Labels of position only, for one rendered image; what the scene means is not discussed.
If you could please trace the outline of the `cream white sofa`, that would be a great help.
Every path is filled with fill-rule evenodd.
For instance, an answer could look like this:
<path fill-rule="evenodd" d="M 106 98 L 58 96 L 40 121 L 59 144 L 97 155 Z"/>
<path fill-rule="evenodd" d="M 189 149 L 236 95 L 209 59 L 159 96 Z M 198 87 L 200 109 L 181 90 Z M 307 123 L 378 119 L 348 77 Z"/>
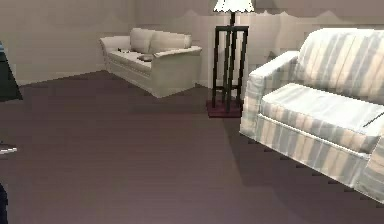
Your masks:
<path fill-rule="evenodd" d="M 201 51 L 188 34 L 133 28 L 128 36 L 100 39 L 106 70 L 157 98 L 193 88 L 201 73 Z M 152 62 L 138 56 L 152 54 Z"/>

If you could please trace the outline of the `black floor lamp white shade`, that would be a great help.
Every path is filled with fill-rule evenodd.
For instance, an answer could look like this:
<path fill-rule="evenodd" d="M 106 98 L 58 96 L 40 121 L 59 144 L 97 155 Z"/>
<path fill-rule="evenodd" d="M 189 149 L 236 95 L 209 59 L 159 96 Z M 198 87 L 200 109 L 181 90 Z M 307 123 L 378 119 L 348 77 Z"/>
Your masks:
<path fill-rule="evenodd" d="M 248 42 L 248 26 L 236 25 L 237 13 L 251 13 L 254 11 L 252 0 L 217 0 L 214 12 L 230 13 L 230 22 L 228 25 L 215 27 L 214 40 L 214 65 L 212 72 L 212 91 L 211 99 L 206 101 L 206 109 L 210 118 L 239 118 L 242 114 L 243 101 L 241 99 L 242 83 L 245 68 L 246 49 Z M 226 33 L 224 74 L 222 85 L 217 85 L 218 75 L 218 59 L 219 59 L 219 44 L 220 33 Z M 237 35 L 243 34 L 239 74 L 237 83 L 233 84 L 235 57 L 237 48 Z"/>

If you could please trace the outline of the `thin dark stick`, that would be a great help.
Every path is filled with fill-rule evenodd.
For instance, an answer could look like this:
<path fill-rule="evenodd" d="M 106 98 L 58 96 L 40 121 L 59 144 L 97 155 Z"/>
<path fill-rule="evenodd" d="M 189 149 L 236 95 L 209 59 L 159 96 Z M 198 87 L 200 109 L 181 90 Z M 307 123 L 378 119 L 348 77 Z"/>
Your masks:
<path fill-rule="evenodd" d="M 376 115 L 374 118 L 366 122 L 363 127 L 375 127 L 380 128 L 384 126 L 384 112 Z"/>

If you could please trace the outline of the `dark green cabinet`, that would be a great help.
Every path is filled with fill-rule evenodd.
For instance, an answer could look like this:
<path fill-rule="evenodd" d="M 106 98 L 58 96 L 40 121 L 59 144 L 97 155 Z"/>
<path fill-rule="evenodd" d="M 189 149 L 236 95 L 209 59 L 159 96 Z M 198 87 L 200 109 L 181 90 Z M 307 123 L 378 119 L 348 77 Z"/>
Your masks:
<path fill-rule="evenodd" d="M 0 102 L 22 100 L 19 86 L 12 74 L 5 48 L 0 41 Z"/>

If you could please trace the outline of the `white flat plate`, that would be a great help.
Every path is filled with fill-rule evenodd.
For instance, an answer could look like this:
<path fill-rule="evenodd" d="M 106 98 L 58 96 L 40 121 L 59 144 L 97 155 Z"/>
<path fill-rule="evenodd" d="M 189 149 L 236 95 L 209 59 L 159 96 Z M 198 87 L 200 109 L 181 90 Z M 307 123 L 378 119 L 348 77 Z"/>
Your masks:
<path fill-rule="evenodd" d="M 16 152 L 17 147 L 10 144 L 0 144 L 0 155 Z"/>

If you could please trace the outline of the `dark blue object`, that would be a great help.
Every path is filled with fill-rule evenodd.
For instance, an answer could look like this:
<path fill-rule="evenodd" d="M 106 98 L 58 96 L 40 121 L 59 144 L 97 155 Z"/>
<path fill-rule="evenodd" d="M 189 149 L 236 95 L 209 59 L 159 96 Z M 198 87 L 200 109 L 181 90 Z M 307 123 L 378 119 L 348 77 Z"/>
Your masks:
<path fill-rule="evenodd" d="M 0 224 L 8 224 L 7 218 L 8 198 L 7 192 L 0 183 Z"/>

